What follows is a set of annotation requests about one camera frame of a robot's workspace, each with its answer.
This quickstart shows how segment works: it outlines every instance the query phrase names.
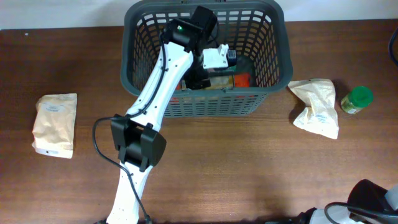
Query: crumpled paper bag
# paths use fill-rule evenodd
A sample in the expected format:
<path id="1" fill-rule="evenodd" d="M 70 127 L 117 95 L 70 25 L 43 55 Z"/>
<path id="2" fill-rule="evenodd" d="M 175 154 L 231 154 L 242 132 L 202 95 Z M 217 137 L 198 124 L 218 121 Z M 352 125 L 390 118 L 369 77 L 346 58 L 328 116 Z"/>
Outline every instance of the crumpled paper bag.
<path id="1" fill-rule="evenodd" d="M 36 104 L 33 127 L 37 153 L 70 159 L 73 154 L 77 94 L 45 95 Z"/>
<path id="2" fill-rule="evenodd" d="M 328 79 L 318 78 L 292 81 L 288 87 L 306 105 L 293 124 L 306 131 L 337 139 L 339 127 L 335 110 L 336 91 L 333 83 Z"/>

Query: small jar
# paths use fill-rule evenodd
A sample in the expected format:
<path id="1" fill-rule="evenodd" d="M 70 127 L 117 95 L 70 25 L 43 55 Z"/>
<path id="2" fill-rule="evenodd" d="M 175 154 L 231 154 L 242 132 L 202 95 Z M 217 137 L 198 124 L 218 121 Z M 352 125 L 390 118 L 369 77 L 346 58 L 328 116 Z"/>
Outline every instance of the small jar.
<path id="1" fill-rule="evenodd" d="M 341 101 L 341 109 L 349 114 L 356 114 L 373 101 L 373 92 L 365 86 L 357 86 Z"/>

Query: wooden table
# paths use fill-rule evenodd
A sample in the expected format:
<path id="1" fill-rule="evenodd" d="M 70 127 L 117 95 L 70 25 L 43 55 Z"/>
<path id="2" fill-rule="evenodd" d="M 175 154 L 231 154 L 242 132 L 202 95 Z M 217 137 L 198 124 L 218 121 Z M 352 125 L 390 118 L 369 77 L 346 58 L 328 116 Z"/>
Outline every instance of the wooden table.
<path id="1" fill-rule="evenodd" d="M 336 102 L 332 140 L 296 128 L 304 105 L 288 90 L 235 118 L 165 119 L 166 152 L 143 196 L 158 222 L 232 222 L 296 216 L 345 201 L 370 179 L 398 183 L 398 68 L 387 54 L 398 20 L 289 22 L 294 80 L 329 78 L 337 99 L 358 85 L 373 90 L 355 116 Z M 0 31 L 0 223 L 93 223 L 113 206 L 119 170 L 91 142 L 97 118 L 136 99 L 119 81 L 122 27 Z M 78 93 L 72 159 L 37 154 L 31 144 L 35 103 Z M 98 129 L 113 159 L 109 125 Z"/>

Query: black object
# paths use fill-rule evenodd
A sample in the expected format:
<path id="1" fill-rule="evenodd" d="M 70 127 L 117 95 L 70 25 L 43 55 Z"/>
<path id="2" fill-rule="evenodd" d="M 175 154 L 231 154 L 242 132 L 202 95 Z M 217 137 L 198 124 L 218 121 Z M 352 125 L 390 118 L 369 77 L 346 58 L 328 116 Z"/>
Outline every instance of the black object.
<path id="1" fill-rule="evenodd" d="M 348 203 L 333 202 L 325 207 L 325 215 L 332 224 L 334 221 L 328 211 L 333 206 L 348 208 L 350 218 L 356 222 L 375 224 L 398 223 L 398 211 L 393 211 L 385 199 L 387 190 L 374 184 L 370 180 L 359 181 L 348 197 Z"/>
<path id="2" fill-rule="evenodd" d="M 218 20 L 217 20 L 217 32 L 216 32 L 216 36 L 215 37 L 213 37 L 213 35 L 210 35 L 210 37 L 211 38 L 213 38 L 212 40 L 209 40 L 208 42 L 207 42 L 207 44 L 211 44 L 211 43 L 216 43 L 216 47 L 218 48 L 218 46 L 220 46 L 220 44 L 218 43 L 218 41 L 217 41 L 217 38 L 218 38 L 218 36 L 219 36 L 219 34 L 220 34 L 220 23 L 218 23 Z"/>
<path id="3" fill-rule="evenodd" d="M 312 214 L 316 208 L 311 208 L 306 212 L 300 213 L 295 218 L 285 218 L 285 220 L 277 221 L 277 222 L 265 222 L 265 224 L 309 224 Z"/>
<path id="4" fill-rule="evenodd" d="M 217 17 L 213 11 L 198 6 L 190 19 L 173 19 L 164 30 L 164 43 L 170 41 L 184 47 L 184 51 L 193 53 L 193 63 L 184 74 L 185 85 L 191 90 L 210 87 L 208 72 L 203 68 L 203 49 L 215 28 Z"/>
<path id="5" fill-rule="evenodd" d="M 141 126 L 130 119 L 112 121 L 113 142 L 122 163 L 130 162 L 144 172 L 150 165 L 156 166 L 166 148 L 166 139 L 152 129 L 152 125 Z"/>
<path id="6" fill-rule="evenodd" d="M 395 213 L 388 204 L 385 195 L 387 190 L 371 182 L 370 180 L 359 181 L 349 194 L 347 203 L 365 210 L 379 213 Z M 350 218 L 356 222 L 369 221 L 374 223 L 398 223 L 398 216 L 395 218 L 380 217 L 348 209 L 351 212 Z"/>
<path id="7" fill-rule="evenodd" d="M 397 59 L 396 55 L 394 54 L 394 49 L 392 48 L 394 46 L 394 42 L 396 41 L 397 35 L 398 35 L 398 28 L 392 34 L 390 42 L 388 43 L 388 53 L 390 55 L 391 60 L 395 63 L 395 65 L 398 66 L 398 59 Z"/>
<path id="8" fill-rule="evenodd" d="M 238 62 L 238 56 L 236 55 L 236 50 L 228 50 L 226 54 L 226 59 L 228 61 L 228 66 L 235 66 Z"/>
<path id="9" fill-rule="evenodd" d="M 201 57 L 216 23 L 213 11 L 198 6 L 190 19 L 173 19 L 167 24 L 164 43 L 171 41 L 185 47 L 186 52 L 192 51 L 196 57 Z"/>

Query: black cable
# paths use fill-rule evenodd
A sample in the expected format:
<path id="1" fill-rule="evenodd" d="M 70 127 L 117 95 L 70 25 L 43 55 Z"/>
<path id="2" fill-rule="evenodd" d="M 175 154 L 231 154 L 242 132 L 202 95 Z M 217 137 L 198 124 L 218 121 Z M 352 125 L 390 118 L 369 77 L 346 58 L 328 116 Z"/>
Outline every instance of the black cable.
<path id="1" fill-rule="evenodd" d="M 217 33 L 216 33 L 216 37 L 213 37 L 213 35 L 210 35 L 213 39 L 212 40 L 209 40 L 208 42 L 207 42 L 207 44 L 211 44 L 211 43 L 213 43 L 213 42 L 216 42 L 216 47 L 218 47 L 218 46 L 220 46 L 219 44 L 218 44 L 218 42 L 217 42 L 217 38 L 218 38 L 218 34 L 219 34 L 219 32 L 220 32 L 220 23 L 218 23 L 218 21 L 217 21 Z"/>
<path id="2" fill-rule="evenodd" d="M 394 49 L 392 49 L 392 47 L 394 46 L 394 42 L 397 38 L 397 34 L 398 34 L 398 28 L 396 29 L 396 31 L 392 34 L 392 37 L 390 39 L 390 42 L 388 43 L 388 53 L 390 55 L 391 60 L 398 66 L 398 59 L 396 58 L 396 56 L 394 55 Z"/>
<path id="3" fill-rule="evenodd" d="M 166 60 L 167 60 L 167 59 L 166 59 L 166 51 L 165 51 L 165 47 L 164 47 L 163 35 L 162 35 L 162 34 L 160 35 L 160 45 L 162 46 L 162 53 L 163 53 L 163 59 L 162 59 L 162 60 L 163 60 L 162 73 L 160 74 L 159 81 L 157 82 L 155 91 L 154 91 L 154 93 L 152 94 L 152 96 L 150 97 L 150 99 L 149 99 L 149 101 L 147 102 L 147 104 L 145 104 L 145 106 L 144 106 L 142 109 L 139 109 L 138 112 L 135 113 L 135 114 L 129 114 L 129 115 L 126 115 L 126 116 L 123 116 L 123 117 L 115 117 L 115 116 L 113 116 L 113 117 L 107 117 L 107 118 L 100 118 L 100 119 L 96 120 L 95 123 L 94 123 L 94 125 L 93 125 L 93 135 L 92 135 L 92 138 L 93 138 L 93 145 L 94 145 L 95 151 L 96 151 L 103 159 L 105 159 L 106 161 L 112 163 L 113 165 L 115 165 L 116 167 L 120 168 L 121 170 L 123 170 L 123 171 L 127 174 L 127 177 L 129 178 L 129 181 L 130 181 L 130 185 L 131 185 L 132 191 L 134 192 L 134 196 L 136 197 L 136 200 L 138 201 L 138 204 L 139 204 L 139 206 L 141 207 L 142 212 L 144 213 L 145 222 L 146 222 L 147 224 L 152 223 L 152 220 L 150 219 L 150 216 L 149 216 L 149 215 L 147 214 L 147 212 L 145 211 L 144 205 L 142 204 L 140 198 L 138 197 L 136 188 L 134 187 L 134 184 L 132 183 L 132 178 L 131 178 L 131 176 L 132 176 L 133 174 L 130 174 L 129 171 L 128 171 L 125 167 L 121 166 L 121 165 L 118 164 L 117 162 L 113 161 L 112 159 L 106 157 L 104 154 L 101 153 L 100 149 L 98 148 L 97 141 L 96 141 L 96 138 L 95 138 L 95 131 L 96 131 L 97 126 L 100 124 L 100 122 L 103 122 L 103 121 L 115 121 L 115 120 L 121 120 L 121 119 L 131 119 L 131 118 L 135 118 L 136 116 L 139 116 L 140 114 L 143 114 L 143 113 L 146 112 L 146 109 L 148 109 L 148 107 L 150 106 L 150 104 L 153 102 L 153 100 L 154 100 L 154 98 L 155 98 L 155 96 L 156 96 L 156 94 L 157 94 L 157 92 L 158 92 L 158 90 L 159 90 L 159 88 L 160 88 L 160 84 L 162 83 L 162 80 L 163 80 L 163 77 L 164 77 L 164 73 L 165 73 L 165 71 L 166 71 Z"/>
<path id="4" fill-rule="evenodd" d="M 328 205 L 325 207 L 325 209 L 324 209 L 326 218 L 327 218 L 327 219 L 329 220 L 329 222 L 331 222 L 332 224 L 340 224 L 340 223 L 334 221 L 334 220 L 331 218 L 331 216 L 329 215 L 328 210 L 329 210 L 331 207 L 333 207 L 333 206 L 342 206 L 342 207 L 346 207 L 346 208 L 348 208 L 348 209 L 354 210 L 355 212 L 360 212 L 360 213 L 367 214 L 367 215 L 372 215 L 372 216 L 375 216 L 375 217 L 381 217 L 381 218 L 398 218 L 398 214 L 396 214 L 396 213 L 376 212 L 376 211 L 372 211 L 372 210 L 366 210 L 366 209 L 363 209 L 363 208 L 360 208 L 360 207 L 357 207 L 357 206 L 354 206 L 354 205 L 350 205 L 350 204 L 344 203 L 344 202 L 332 202 L 332 203 L 328 204 Z"/>

